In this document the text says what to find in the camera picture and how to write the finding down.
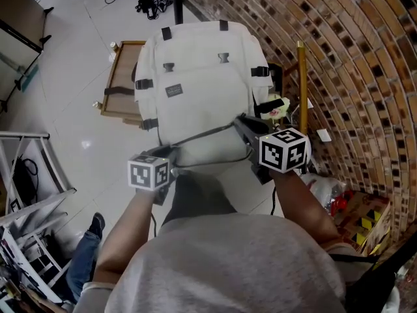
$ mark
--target gray t-shirt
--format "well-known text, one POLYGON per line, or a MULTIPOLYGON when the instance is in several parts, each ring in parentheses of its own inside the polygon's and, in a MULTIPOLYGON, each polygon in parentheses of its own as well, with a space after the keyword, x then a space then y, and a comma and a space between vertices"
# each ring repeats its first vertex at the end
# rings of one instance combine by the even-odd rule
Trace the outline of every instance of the gray t-shirt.
POLYGON ((344 312, 338 267, 284 218, 177 219, 136 252, 113 289, 86 284, 74 312, 344 312))

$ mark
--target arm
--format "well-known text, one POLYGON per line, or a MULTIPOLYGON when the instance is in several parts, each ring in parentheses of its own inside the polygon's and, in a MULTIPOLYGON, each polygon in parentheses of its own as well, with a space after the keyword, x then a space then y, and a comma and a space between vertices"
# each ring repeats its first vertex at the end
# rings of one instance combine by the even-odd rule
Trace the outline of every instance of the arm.
POLYGON ((320 245, 339 239, 332 217, 294 171, 281 174, 271 170, 270 176, 286 219, 304 228, 320 245))
POLYGON ((104 242, 94 271, 94 282, 116 284, 133 255, 147 241, 155 194, 140 191, 130 201, 104 242))

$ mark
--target floor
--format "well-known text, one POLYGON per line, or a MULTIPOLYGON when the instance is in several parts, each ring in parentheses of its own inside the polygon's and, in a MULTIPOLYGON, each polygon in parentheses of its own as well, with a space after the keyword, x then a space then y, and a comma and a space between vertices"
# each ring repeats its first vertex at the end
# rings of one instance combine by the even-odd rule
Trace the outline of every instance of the floor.
MULTIPOLYGON (((2 130, 51 134, 50 143, 76 194, 59 207, 68 213, 56 230, 71 251, 91 218, 104 215, 104 237, 122 215, 134 195, 128 187, 126 161, 150 149, 156 141, 147 132, 103 117, 92 107, 101 101, 113 62, 110 43, 146 40, 155 31, 174 24, 173 8, 149 21, 137 13, 137 0, 37 0, 55 7, 46 20, 52 38, 38 60, 39 70, 24 93, 16 92, 9 112, 0 118, 2 130)), ((198 22, 184 8, 184 22, 198 22)), ((250 163, 223 166, 216 174, 232 204, 243 213, 268 214, 272 207, 272 183, 261 186, 251 174, 250 163)), ((154 206, 158 227, 166 216, 175 191, 171 186, 163 207, 154 206)), ((276 215, 281 209, 276 208, 276 215)))

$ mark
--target curved brick wall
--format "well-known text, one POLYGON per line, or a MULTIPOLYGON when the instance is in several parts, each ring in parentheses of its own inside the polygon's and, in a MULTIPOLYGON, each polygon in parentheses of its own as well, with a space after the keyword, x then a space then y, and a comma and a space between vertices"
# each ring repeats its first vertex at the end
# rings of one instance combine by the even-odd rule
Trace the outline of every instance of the curved brick wall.
MULTIPOLYGON (((285 68, 305 42, 309 134, 322 172, 388 196, 398 237, 416 214, 416 0, 192 1, 213 20, 246 25, 285 68), (315 137, 319 128, 331 143, 315 137)), ((289 81, 295 94, 296 74, 289 81)))

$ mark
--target plastic bag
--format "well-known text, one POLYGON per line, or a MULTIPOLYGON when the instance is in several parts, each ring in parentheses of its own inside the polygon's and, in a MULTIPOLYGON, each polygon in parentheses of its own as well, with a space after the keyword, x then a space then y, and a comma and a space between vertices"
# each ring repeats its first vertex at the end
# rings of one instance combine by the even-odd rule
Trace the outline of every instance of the plastic bag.
POLYGON ((347 200, 351 197, 349 192, 348 196, 344 194, 346 183, 312 173, 301 175, 300 178, 329 215, 334 216, 338 209, 346 208, 347 200))

